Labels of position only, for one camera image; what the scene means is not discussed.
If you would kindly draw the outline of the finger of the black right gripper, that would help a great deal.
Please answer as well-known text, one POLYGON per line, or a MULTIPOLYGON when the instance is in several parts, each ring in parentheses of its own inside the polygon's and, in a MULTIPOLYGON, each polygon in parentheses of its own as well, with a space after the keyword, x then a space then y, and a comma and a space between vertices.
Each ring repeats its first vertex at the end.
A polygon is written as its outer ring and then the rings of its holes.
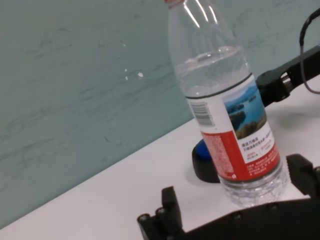
POLYGON ((256 79, 262 103, 265 107, 272 103, 280 102, 290 96, 290 90, 287 89, 282 80, 282 75, 287 72, 285 65, 275 69, 268 70, 256 79))

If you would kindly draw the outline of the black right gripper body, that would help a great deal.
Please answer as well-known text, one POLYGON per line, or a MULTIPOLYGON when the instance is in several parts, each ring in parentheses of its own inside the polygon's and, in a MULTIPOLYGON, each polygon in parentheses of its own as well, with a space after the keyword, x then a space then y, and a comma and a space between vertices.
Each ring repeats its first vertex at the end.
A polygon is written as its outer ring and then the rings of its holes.
MULTIPOLYGON (((305 80, 308 81, 320 74, 320 46, 317 45, 303 54, 305 80)), ((296 88, 304 83, 301 71, 300 56, 284 65, 281 81, 287 88, 296 88)))

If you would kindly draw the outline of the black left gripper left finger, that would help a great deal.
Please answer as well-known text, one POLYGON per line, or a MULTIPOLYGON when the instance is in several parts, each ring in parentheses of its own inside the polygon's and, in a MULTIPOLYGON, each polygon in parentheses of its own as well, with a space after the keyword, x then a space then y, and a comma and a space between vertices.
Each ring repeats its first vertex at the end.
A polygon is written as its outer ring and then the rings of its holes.
POLYGON ((161 190, 162 206, 153 216, 144 213, 137 218, 144 240, 185 240, 182 216, 173 186, 161 190))

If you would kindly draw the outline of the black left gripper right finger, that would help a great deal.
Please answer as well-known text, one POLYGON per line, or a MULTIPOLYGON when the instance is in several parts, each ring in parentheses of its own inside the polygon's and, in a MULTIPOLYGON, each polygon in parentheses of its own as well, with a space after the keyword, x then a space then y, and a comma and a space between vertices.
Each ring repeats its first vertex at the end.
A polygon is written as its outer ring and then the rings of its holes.
POLYGON ((320 168, 301 154, 286 156, 291 183, 303 194, 311 198, 320 197, 320 168))

